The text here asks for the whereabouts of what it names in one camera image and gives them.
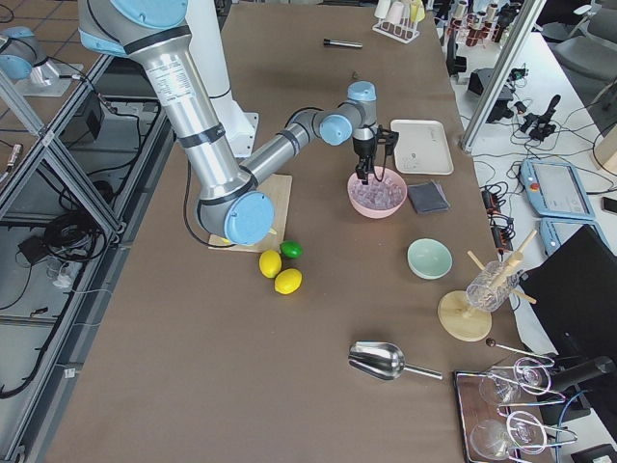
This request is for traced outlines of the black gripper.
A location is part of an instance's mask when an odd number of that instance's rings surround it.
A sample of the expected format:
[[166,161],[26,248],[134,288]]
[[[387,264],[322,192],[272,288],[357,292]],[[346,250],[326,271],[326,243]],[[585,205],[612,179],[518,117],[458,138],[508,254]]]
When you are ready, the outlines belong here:
[[383,128],[380,124],[355,130],[352,136],[353,149],[359,158],[356,166],[356,175],[361,178],[363,185],[369,183],[373,173],[374,160],[379,146],[385,150],[384,160],[394,155],[394,148],[398,143],[398,132]]

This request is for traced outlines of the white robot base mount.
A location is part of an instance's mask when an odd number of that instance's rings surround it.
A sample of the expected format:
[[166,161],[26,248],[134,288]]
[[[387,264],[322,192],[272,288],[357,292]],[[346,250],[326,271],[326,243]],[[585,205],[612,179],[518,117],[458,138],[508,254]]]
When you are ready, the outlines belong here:
[[244,112],[232,95],[215,2],[189,0],[186,21],[192,33],[190,53],[232,152],[236,158],[249,157],[258,113]]

